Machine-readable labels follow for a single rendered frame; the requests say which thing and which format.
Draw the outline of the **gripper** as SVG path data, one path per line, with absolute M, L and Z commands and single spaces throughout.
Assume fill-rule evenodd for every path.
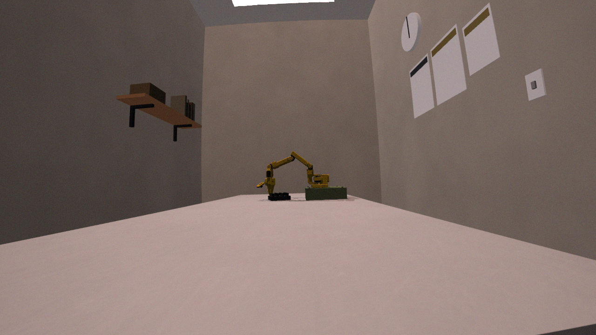
M 271 194 L 274 191 L 275 185 L 275 178 L 267 178 L 264 182 L 261 182 L 259 185 L 256 185 L 257 188 L 262 188 L 263 185 L 267 185 L 268 193 Z

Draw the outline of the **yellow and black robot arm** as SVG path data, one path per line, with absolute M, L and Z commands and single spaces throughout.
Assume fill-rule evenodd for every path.
M 266 178 L 272 178 L 274 176 L 273 169 L 277 169 L 279 166 L 286 165 L 287 163 L 294 161 L 295 158 L 308 167 L 308 169 L 307 169 L 307 183 L 312 184 L 312 188 L 328 188 L 328 184 L 327 184 L 328 174 L 313 174 L 313 165 L 311 165 L 309 162 L 305 161 L 304 158 L 302 158 L 300 155 L 296 154 L 294 151 L 292 151 L 290 157 L 285 158 L 282 161 L 271 162 L 271 164 L 267 166 Z M 314 182 L 312 182 L 313 176 L 315 176 L 313 178 Z

